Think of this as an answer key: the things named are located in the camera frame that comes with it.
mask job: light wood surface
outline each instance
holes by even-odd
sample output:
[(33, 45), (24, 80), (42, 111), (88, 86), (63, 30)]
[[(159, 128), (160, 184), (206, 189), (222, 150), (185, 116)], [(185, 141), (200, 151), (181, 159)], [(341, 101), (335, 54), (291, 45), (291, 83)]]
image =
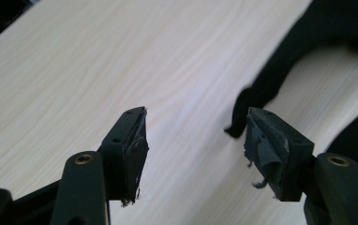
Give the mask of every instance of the light wood surface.
[[(122, 112), (146, 106), (141, 198), (112, 224), (306, 224), (233, 140), (237, 94), (309, 1), (42, 0), (0, 36), (0, 188), (14, 199), (97, 150)], [(266, 107), (324, 151), (358, 115), (358, 54), (319, 49)]]

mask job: bolt hole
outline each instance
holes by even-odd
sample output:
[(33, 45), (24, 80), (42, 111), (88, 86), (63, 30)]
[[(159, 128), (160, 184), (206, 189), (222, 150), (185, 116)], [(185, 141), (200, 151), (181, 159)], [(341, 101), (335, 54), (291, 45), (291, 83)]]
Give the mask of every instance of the bolt hole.
[(90, 163), (92, 160), (94, 159), (94, 157), (92, 155), (88, 155), (88, 154), (85, 154), (85, 155), (81, 155), (79, 157), (77, 157), (74, 162), (76, 164), (87, 164), (87, 163)]
[(327, 159), (329, 162), (336, 166), (348, 167), (351, 165), (346, 159), (342, 157), (328, 157)]

